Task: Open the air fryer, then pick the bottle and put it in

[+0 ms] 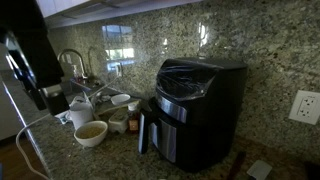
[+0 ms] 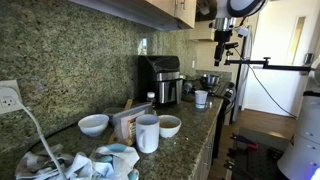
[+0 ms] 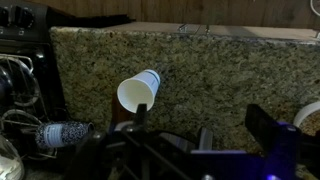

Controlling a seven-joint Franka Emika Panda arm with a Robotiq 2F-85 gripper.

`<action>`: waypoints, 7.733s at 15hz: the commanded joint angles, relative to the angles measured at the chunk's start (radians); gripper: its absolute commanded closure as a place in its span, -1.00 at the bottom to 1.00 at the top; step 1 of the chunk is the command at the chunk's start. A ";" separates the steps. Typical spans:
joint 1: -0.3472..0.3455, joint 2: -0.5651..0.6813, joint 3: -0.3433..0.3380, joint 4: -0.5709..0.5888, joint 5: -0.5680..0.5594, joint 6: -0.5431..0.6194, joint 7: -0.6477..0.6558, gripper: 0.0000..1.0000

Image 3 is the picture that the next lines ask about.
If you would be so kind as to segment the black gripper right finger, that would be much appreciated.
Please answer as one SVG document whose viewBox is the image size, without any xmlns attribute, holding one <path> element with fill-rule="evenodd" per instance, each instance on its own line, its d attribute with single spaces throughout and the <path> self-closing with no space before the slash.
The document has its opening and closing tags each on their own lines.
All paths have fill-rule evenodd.
<svg viewBox="0 0 320 180">
<path fill-rule="evenodd" d="M 272 163 L 296 164 L 301 135 L 297 127 L 274 120 L 257 104 L 247 106 L 245 127 Z"/>
</svg>

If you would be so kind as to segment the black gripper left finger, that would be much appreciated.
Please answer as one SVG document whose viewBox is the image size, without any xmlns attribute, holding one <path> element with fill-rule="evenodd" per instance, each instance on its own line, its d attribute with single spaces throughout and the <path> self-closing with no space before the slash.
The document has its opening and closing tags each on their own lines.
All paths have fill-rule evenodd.
<svg viewBox="0 0 320 180">
<path fill-rule="evenodd" d="M 134 117 L 134 123 L 133 123 L 134 129 L 135 130 L 144 129 L 146 121 L 147 121 L 147 105 L 139 104 Z"/>
</svg>

